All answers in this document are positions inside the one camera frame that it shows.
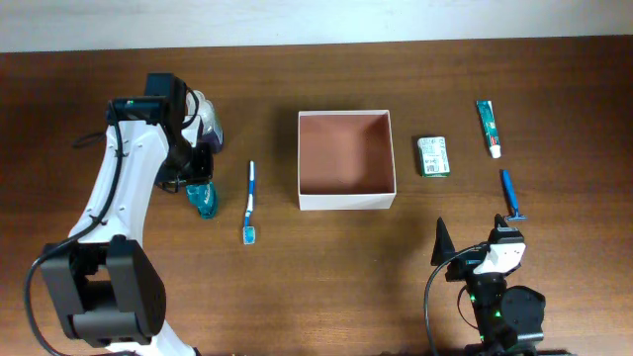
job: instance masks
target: razor head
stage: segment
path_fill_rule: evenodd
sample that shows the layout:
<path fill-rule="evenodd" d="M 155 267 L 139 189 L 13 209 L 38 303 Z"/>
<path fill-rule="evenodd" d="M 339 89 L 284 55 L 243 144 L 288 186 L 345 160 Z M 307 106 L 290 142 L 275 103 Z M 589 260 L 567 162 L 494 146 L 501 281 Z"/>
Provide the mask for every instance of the razor head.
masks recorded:
<path fill-rule="evenodd" d="M 505 217 L 505 220 L 507 222 L 522 222 L 522 221 L 526 221 L 527 220 L 527 216 L 519 214 L 518 212 L 516 212 L 516 214 L 514 214 L 513 216 Z"/>

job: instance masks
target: toothpaste cap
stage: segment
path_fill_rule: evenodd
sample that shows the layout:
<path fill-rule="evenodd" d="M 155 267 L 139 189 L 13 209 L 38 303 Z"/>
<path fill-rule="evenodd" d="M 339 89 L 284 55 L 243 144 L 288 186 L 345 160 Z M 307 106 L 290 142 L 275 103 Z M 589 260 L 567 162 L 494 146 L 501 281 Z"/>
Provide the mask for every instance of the toothpaste cap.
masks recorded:
<path fill-rule="evenodd" d="M 499 144 L 493 144 L 491 146 L 491 156 L 493 158 L 501 157 L 501 146 Z"/>

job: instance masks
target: toothbrush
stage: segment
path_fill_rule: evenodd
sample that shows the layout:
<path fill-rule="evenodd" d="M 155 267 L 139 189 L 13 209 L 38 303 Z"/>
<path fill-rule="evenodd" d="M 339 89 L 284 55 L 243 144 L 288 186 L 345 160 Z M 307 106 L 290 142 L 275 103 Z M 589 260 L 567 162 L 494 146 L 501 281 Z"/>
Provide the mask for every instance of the toothbrush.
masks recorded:
<path fill-rule="evenodd" d="M 244 229 L 242 231 L 242 238 L 244 244 L 255 243 L 255 227 L 250 226 L 250 215 L 253 213 L 253 193 L 255 191 L 255 162 L 250 161 L 249 169 L 249 181 L 248 181 L 248 203 L 246 205 L 246 214 L 244 217 Z"/>

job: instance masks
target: green toothpaste tube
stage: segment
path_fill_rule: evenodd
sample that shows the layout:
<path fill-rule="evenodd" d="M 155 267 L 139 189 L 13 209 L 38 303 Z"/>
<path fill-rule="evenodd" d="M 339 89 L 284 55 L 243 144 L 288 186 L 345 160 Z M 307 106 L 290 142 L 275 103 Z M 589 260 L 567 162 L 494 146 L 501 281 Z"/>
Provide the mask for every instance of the green toothpaste tube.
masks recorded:
<path fill-rule="evenodd" d="M 479 115 L 482 117 L 482 125 L 486 133 L 486 142 L 493 158 L 501 157 L 501 143 L 498 141 L 497 125 L 493 114 L 493 102 L 480 100 L 477 102 Z"/>

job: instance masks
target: soap bar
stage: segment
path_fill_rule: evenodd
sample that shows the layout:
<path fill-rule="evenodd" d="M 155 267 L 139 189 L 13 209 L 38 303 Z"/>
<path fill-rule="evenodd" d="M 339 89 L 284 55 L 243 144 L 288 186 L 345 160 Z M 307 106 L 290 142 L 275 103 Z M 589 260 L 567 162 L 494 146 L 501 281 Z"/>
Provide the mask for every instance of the soap bar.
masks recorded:
<path fill-rule="evenodd" d="M 417 148 L 423 177 L 448 177 L 451 174 L 444 137 L 423 137 L 417 141 Z"/>

